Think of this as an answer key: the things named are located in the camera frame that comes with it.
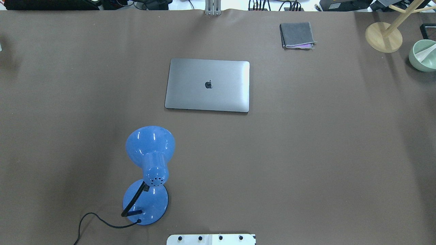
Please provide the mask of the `grey laptop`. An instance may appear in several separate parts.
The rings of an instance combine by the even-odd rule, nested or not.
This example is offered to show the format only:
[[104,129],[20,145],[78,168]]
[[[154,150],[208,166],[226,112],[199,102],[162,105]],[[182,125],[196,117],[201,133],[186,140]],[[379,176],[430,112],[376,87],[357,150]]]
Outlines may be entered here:
[[249,91],[248,61],[173,58],[165,108],[247,113]]

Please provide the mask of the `blue desk lamp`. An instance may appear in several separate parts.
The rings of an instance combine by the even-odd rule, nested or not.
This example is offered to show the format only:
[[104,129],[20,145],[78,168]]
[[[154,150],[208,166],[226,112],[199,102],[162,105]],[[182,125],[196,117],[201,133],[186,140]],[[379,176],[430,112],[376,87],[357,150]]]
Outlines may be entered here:
[[125,147],[143,176],[125,192],[121,216],[134,224],[151,225],[161,219],[168,208],[165,183],[169,178],[168,163],[175,151],[175,139],[163,127],[147,126],[132,132]]

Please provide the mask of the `folded grey cloth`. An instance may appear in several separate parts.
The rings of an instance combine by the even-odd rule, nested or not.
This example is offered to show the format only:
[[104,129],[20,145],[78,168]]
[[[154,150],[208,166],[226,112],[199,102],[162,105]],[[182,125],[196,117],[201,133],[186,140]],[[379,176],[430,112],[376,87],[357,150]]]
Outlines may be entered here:
[[313,49],[316,43],[310,22],[281,23],[279,30],[284,49]]

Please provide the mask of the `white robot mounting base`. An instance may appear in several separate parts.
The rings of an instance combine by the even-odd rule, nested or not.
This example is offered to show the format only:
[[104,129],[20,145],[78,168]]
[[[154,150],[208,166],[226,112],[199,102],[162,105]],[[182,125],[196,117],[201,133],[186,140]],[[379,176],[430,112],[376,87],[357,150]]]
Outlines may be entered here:
[[254,234],[173,234],[167,245],[256,245]]

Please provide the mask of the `wooden stand with round base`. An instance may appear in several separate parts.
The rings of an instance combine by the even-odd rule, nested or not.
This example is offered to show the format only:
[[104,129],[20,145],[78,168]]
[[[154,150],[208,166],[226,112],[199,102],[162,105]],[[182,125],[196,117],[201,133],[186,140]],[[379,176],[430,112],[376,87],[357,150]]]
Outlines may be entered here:
[[419,13],[428,10],[434,10],[436,6],[419,8],[423,0],[414,0],[405,10],[389,5],[401,14],[394,20],[393,23],[376,22],[369,25],[365,30],[365,39],[377,51],[383,53],[393,53],[402,46],[402,34],[398,30],[398,26],[405,21],[412,13]]

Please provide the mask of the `green bowl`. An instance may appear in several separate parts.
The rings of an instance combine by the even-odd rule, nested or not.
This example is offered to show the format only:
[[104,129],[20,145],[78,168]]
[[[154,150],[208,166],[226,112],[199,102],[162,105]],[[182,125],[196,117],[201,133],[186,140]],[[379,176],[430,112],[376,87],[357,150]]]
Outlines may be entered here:
[[436,70],[435,41],[419,40],[411,48],[408,60],[419,71],[433,72]]

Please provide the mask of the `aluminium frame post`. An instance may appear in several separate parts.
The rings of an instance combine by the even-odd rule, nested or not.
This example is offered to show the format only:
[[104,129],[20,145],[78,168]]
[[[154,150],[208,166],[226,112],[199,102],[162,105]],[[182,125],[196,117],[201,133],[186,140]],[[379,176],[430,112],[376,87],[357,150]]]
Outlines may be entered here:
[[204,12],[207,16],[221,15],[221,0],[206,0]]

